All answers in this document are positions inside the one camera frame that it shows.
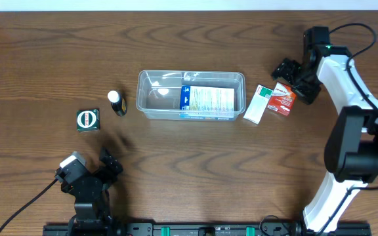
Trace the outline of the red white medicine box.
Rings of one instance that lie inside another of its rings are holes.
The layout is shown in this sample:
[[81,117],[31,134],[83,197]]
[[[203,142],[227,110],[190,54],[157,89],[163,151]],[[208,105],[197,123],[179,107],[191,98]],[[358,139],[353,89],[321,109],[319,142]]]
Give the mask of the red white medicine box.
[[283,83],[276,83],[267,108],[279,114],[288,116],[296,99],[296,94],[291,87]]

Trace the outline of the green Zam-Buk ointment box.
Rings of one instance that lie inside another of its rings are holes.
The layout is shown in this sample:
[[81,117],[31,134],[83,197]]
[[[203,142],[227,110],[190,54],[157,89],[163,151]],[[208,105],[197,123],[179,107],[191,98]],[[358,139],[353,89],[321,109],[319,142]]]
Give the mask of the green Zam-Buk ointment box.
[[100,129],[99,109],[79,110],[76,114],[78,132],[91,132]]

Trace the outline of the white green medicine box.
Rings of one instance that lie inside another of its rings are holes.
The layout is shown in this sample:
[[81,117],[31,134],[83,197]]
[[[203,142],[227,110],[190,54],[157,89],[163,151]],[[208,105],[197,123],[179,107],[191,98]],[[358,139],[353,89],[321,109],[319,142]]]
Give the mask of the white green medicine box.
[[243,118],[258,125],[272,96],[272,93],[272,89],[258,85]]

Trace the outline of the dark bottle white cap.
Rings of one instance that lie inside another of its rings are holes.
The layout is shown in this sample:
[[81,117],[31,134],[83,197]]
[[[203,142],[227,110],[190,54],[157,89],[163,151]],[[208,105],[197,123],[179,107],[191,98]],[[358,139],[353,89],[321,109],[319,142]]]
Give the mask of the dark bottle white cap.
[[126,115],[127,103],[126,103],[124,97],[122,97],[122,95],[120,95],[120,93],[118,91],[111,90],[108,93],[108,99],[111,103],[112,109],[115,111],[115,113],[118,116],[122,117],[122,116]]

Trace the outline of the blue fever patch box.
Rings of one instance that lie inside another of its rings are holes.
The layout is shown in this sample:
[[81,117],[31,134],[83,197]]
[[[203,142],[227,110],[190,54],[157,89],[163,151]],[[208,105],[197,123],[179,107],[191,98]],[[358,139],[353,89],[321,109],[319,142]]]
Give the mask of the blue fever patch box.
[[224,119],[234,117],[234,89],[184,85],[180,94],[183,117]]

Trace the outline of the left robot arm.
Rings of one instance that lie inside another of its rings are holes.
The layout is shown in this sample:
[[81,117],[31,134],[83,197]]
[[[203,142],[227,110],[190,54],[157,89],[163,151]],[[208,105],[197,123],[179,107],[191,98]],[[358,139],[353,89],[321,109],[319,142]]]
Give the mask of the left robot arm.
[[73,152],[56,170],[61,191],[75,197],[75,216],[68,224],[68,235],[121,235],[121,224],[112,216],[108,189],[123,172],[122,165],[102,147],[97,170],[90,172],[86,160]]

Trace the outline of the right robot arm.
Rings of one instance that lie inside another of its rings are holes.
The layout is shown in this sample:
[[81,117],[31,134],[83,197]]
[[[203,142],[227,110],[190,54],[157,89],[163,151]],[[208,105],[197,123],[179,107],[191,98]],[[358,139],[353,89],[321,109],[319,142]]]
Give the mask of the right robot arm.
[[304,61],[288,58],[272,72],[311,104],[325,87],[338,118],[324,149],[326,174],[303,210],[303,235],[331,235],[361,191],[378,190],[378,100],[360,78],[346,48],[329,44],[304,50]]

